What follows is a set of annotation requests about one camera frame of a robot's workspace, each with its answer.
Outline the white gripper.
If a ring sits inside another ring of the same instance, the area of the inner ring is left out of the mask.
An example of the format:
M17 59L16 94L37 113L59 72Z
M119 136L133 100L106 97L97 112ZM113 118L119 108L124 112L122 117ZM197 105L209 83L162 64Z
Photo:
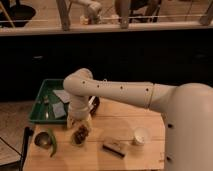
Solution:
M74 108L71 105L68 106L67 116L67 128L71 129L74 127L76 122L89 121L91 119L89 107ZM88 128L86 124L81 124L77 132L87 132Z

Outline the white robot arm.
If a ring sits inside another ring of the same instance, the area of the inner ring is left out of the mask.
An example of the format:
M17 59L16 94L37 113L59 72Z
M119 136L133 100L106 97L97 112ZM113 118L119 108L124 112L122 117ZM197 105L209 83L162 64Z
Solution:
M88 98L102 97L150 109L165 117L165 171L213 171L213 87L150 82L112 82L93 78L87 68L63 81L70 96L69 115L88 116Z

